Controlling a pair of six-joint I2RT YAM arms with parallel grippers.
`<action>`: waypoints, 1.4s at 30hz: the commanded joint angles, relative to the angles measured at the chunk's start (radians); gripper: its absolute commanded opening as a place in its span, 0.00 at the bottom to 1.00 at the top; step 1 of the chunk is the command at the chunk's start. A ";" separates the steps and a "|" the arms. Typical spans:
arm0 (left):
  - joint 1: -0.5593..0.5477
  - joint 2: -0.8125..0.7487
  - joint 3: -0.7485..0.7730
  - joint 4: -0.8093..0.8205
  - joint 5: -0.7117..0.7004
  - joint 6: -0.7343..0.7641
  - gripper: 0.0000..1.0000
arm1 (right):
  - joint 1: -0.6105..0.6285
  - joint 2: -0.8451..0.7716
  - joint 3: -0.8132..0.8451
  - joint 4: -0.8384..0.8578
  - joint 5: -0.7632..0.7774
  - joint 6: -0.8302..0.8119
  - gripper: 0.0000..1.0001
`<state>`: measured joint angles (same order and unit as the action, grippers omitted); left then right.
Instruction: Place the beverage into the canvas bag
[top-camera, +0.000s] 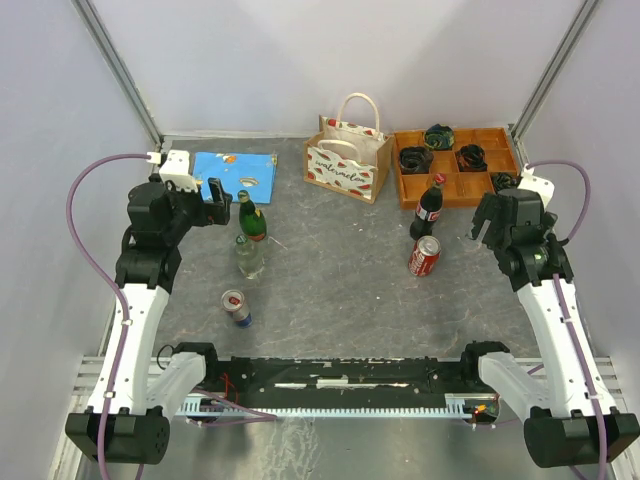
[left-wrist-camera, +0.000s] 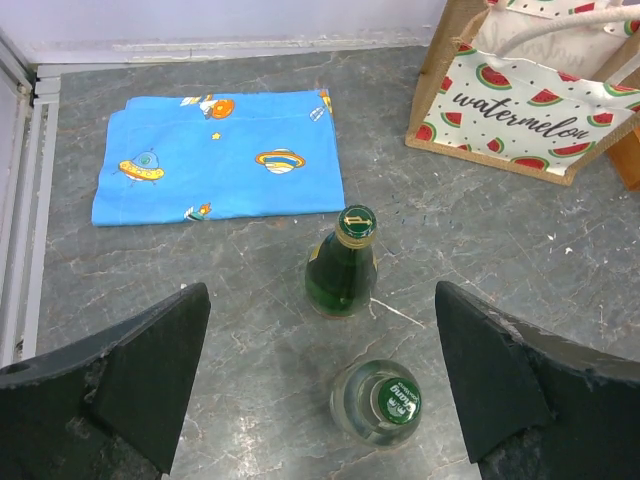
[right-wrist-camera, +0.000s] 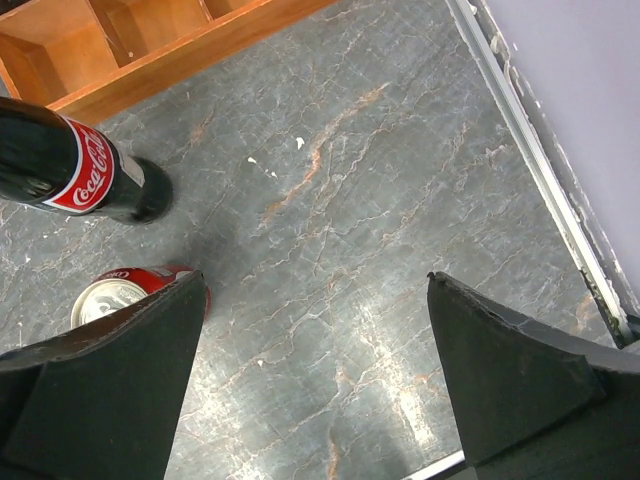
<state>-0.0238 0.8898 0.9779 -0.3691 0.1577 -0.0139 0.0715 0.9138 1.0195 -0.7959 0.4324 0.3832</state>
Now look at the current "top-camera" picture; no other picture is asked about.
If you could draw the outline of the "red cola can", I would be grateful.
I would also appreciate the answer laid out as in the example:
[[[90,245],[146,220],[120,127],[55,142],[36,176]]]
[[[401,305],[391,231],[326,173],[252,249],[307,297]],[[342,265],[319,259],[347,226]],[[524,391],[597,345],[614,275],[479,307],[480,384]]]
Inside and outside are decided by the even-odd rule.
[[[441,244],[434,236],[423,236],[419,238],[412,250],[408,262],[409,271],[417,276],[429,275],[436,265],[441,254]]]

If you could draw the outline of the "glass cola bottle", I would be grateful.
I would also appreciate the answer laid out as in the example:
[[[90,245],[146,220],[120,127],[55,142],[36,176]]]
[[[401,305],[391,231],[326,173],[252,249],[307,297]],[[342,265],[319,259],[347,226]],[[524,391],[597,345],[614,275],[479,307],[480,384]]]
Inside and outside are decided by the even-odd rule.
[[[409,230],[414,241],[432,234],[443,207],[442,190],[445,183],[446,176],[438,173],[434,176],[431,186],[422,194]]]

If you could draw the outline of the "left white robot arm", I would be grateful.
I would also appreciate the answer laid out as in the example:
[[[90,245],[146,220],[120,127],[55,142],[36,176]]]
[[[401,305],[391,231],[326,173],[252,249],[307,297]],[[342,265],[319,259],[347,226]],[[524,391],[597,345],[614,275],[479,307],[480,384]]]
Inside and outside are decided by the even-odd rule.
[[[65,425],[69,439],[101,467],[158,464],[168,447],[170,421],[186,397],[220,381],[210,342],[178,344],[160,376],[149,378],[159,321],[181,263],[179,243],[193,227],[230,220],[231,194],[217,178],[208,185],[209,201],[198,190],[180,191],[159,179],[128,194],[130,225],[116,262],[118,306],[108,349],[87,407],[70,414]]]

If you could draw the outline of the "clear glass bottle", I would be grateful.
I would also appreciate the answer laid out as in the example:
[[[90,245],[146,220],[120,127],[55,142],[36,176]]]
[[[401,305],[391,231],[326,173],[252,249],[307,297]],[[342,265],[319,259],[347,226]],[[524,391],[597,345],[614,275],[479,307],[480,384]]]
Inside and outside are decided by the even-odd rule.
[[[248,279],[256,279],[264,268],[264,257],[261,247],[245,234],[235,239],[235,257],[242,274]]]

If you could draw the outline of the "silver blue energy can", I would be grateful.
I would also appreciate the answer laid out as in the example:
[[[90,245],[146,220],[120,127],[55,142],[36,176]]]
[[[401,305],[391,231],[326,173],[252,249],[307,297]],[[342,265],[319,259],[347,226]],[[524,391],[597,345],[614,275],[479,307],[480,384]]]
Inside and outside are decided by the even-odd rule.
[[[222,308],[240,328],[249,327],[252,316],[244,294],[239,290],[227,290],[221,297]]]

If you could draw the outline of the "green glass bottle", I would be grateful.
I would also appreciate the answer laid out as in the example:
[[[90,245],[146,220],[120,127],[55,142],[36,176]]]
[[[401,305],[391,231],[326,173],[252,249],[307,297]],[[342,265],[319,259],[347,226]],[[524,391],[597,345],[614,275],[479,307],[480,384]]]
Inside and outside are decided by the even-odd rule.
[[[247,190],[238,192],[239,223],[242,232],[251,240],[260,242],[267,236],[267,223],[261,210],[251,200]]]

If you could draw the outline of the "watermelon canvas tote bag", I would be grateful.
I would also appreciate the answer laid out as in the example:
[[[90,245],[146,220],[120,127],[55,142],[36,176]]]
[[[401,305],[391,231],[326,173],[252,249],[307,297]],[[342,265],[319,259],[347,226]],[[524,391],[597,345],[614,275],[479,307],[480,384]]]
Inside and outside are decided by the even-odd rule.
[[[348,103],[357,98],[371,107],[372,127],[344,119]],[[393,148],[394,137],[381,130],[375,102],[354,92],[345,98],[335,117],[321,116],[319,132],[304,142],[304,180],[373,204],[389,174]]]

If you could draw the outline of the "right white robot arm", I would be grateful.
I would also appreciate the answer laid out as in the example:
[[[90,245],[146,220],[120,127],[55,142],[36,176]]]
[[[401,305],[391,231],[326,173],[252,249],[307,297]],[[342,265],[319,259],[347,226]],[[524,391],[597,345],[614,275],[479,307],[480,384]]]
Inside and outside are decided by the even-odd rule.
[[[546,374],[537,381],[503,346],[480,345],[458,368],[467,389],[488,385],[523,424],[531,459],[541,468],[596,465],[604,470],[639,437],[599,373],[583,330],[565,241],[557,217],[532,190],[482,197],[470,236],[494,254],[531,323]]]

